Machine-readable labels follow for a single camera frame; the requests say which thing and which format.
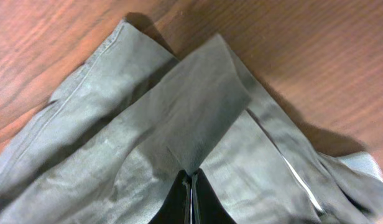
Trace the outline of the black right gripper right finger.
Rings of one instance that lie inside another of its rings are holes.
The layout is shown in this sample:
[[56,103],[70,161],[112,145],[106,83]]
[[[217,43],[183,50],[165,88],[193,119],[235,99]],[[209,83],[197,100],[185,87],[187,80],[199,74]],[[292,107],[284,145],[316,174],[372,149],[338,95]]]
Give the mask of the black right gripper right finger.
[[236,224],[222,206],[202,169],[191,177],[192,223]]

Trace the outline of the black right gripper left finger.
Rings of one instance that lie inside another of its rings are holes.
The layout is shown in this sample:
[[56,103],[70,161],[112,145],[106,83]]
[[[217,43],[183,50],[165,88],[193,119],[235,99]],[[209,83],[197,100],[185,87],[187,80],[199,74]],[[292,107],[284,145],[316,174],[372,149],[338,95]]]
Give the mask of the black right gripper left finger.
[[191,194],[191,178],[184,170],[181,170],[161,208],[149,224],[190,224]]

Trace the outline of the grey shorts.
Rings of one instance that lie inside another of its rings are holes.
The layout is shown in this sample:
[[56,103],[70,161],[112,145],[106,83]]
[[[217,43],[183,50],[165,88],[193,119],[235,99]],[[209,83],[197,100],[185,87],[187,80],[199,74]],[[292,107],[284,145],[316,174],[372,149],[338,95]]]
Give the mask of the grey shorts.
[[374,223],[372,156],[317,152],[219,35],[183,60],[121,21],[0,155],[0,223],[149,223],[202,169],[236,223]]

